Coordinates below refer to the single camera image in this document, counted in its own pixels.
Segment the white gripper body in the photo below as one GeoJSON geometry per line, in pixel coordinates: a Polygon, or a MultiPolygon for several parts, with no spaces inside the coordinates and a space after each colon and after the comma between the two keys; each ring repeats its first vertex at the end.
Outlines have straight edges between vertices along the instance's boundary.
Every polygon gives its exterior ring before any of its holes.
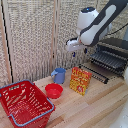
{"type": "Polygon", "coordinates": [[[66,50],[69,52],[73,52],[83,48],[85,48],[85,45],[83,45],[82,43],[79,43],[78,38],[72,38],[66,42],[66,50]]]}

